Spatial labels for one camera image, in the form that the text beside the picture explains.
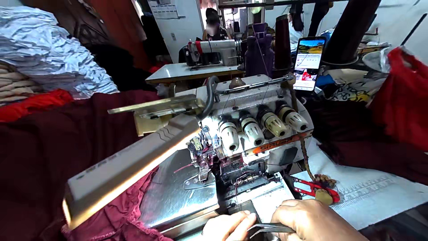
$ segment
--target orange label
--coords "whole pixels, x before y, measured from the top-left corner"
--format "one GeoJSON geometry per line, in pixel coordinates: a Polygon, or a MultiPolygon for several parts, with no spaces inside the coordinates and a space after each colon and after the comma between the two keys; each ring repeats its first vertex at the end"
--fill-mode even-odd
{"type": "Polygon", "coordinates": [[[271,143],[267,143],[267,144],[261,145],[259,147],[255,147],[255,148],[253,148],[252,151],[248,151],[248,152],[252,152],[253,154],[259,154],[263,151],[271,150],[271,149],[274,149],[276,147],[280,147],[282,145],[298,141],[300,139],[300,136],[308,137],[312,134],[312,131],[313,130],[308,130],[308,131],[300,133],[300,134],[296,134],[296,135],[293,135],[293,136],[290,136],[290,137],[287,137],[287,138],[284,138],[281,140],[277,140],[277,141],[274,141],[271,143]]]}

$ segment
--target phone screen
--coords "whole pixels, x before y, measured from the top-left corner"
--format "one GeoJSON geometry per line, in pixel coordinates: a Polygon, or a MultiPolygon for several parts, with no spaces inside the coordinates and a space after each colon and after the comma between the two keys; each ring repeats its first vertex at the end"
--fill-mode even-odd
{"type": "Polygon", "coordinates": [[[297,48],[295,90],[314,90],[325,39],[301,39],[297,48]]]}

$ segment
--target maroon fabric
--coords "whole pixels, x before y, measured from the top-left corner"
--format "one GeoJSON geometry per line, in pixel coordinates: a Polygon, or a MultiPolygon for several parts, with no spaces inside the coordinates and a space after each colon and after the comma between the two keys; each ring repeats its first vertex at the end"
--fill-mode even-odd
{"type": "Polygon", "coordinates": [[[64,225],[63,234],[69,241],[170,241],[171,239],[162,236],[157,230],[145,228],[143,223],[138,221],[141,216],[141,199],[156,170],[141,178],[74,230],[70,231],[68,226],[64,225]]]}
{"type": "MultiPolygon", "coordinates": [[[[156,93],[142,90],[96,93],[90,99],[0,124],[1,240],[64,240],[60,232],[65,224],[61,210],[64,183],[139,139],[132,112],[108,114],[107,110],[157,99],[156,93]]],[[[133,207],[150,178],[143,179],[94,217],[92,234],[105,233],[118,224],[123,224],[122,240],[144,233],[126,231],[138,225],[132,224],[132,217],[138,215],[138,208],[133,207]],[[110,218],[111,226],[100,221],[104,217],[110,218]]],[[[161,240],[157,233],[147,237],[161,240]]]]}
{"type": "Polygon", "coordinates": [[[308,101],[305,107],[314,123],[313,136],[322,143],[320,149],[337,164],[376,169],[428,185],[428,155],[385,135],[365,105],[308,101]]]}

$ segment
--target black hose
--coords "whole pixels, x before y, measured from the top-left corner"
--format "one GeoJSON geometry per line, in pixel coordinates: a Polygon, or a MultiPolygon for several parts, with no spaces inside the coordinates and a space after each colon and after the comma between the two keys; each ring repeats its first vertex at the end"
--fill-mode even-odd
{"type": "Polygon", "coordinates": [[[199,121],[202,121],[203,119],[205,119],[205,117],[207,117],[214,105],[214,90],[213,90],[213,84],[215,83],[215,81],[217,80],[217,82],[220,82],[220,80],[218,79],[217,76],[213,75],[208,79],[208,83],[207,83],[207,102],[205,103],[205,109],[202,111],[202,113],[198,114],[196,116],[196,118],[198,118],[199,121]]]}

